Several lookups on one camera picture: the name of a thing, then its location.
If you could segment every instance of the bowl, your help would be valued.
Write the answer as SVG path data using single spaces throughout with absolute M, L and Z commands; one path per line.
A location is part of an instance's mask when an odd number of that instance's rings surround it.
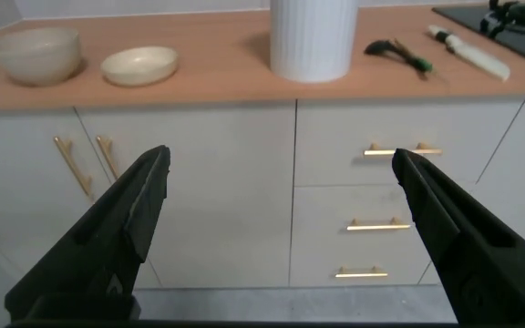
M 101 64 L 105 78 L 118 86 L 146 86 L 171 76 L 178 53 L 164 46 L 145 46 L 111 55 Z
M 24 84 L 58 84 L 74 73 L 81 60 L 74 28 L 38 28 L 0 37 L 0 67 Z

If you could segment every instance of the gold cabinet handle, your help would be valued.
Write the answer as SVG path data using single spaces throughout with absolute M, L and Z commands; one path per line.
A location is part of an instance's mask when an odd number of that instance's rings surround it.
M 381 268 L 372 267 L 367 272 L 353 272 L 347 270 L 345 267 L 339 268 L 339 272 L 335 274 L 335 278 L 383 278 L 387 277 L 388 273 L 384 272 Z
M 424 142 L 419 142 L 416 149 L 410 151 L 418 155 L 442 155 L 443 149 L 431 148 Z M 376 156 L 394 156 L 396 149 L 381 149 L 376 143 L 370 144 L 370 148 L 364 150 L 365 157 L 376 157 Z
M 58 150 L 60 150 L 60 154 L 62 154 L 62 157 L 66 161 L 66 164 L 74 174 L 74 176 L 77 178 L 78 183 L 80 184 L 80 187 L 84 191 L 84 193 L 90 198 L 90 200 L 93 200 L 92 195 L 92 189 L 91 189 L 91 183 L 92 183 L 92 177 L 85 177 L 80 173 L 80 170 L 78 169 L 77 164 L 75 163 L 74 159 L 72 158 L 72 154 L 70 150 L 72 149 L 72 141 L 67 140 L 62 141 L 62 139 L 58 136 L 54 137 L 54 142 L 56 143 L 56 146 L 58 147 Z
M 394 217 L 390 220 L 389 224 L 379 224 L 379 225 L 365 225 L 360 224 L 356 219 L 352 220 L 352 224 L 347 226 L 348 231 L 370 231 L 370 230 L 401 230 L 401 229 L 410 229 L 412 225 L 405 224 L 399 218 Z
M 102 152 L 102 156 L 105 157 L 105 160 L 108 163 L 108 167 L 110 168 L 110 171 L 113 173 L 113 176 L 115 177 L 115 179 L 118 179 L 117 164 L 115 163 L 115 159 L 113 159 L 113 156 L 111 153 L 113 141 L 109 138 L 97 136 L 97 143 L 98 143 L 98 147 L 100 148 L 100 151 Z

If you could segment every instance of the stove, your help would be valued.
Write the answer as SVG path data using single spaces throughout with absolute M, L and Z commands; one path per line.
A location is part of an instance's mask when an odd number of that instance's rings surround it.
M 442 6 L 433 11 L 525 56 L 525 3 Z

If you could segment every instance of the white ribbed vase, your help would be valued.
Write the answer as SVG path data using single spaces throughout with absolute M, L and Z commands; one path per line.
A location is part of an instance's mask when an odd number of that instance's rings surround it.
M 271 70 L 308 83 L 343 77 L 356 18 L 356 0 L 271 0 Z

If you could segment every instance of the white knife handle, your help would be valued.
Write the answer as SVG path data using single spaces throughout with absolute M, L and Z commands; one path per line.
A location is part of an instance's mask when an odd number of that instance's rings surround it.
M 438 33 L 449 34 L 445 39 L 445 44 L 456 56 L 485 70 L 493 76 L 499 77 L 502 81 L 510 77 L 510 68 L 506 64 L 485 51 L 463 42 L 463 40 L 451 34 L 447 29 L 440 26 L 429 26 L 428 32 L 433 37 L 436 37 Z

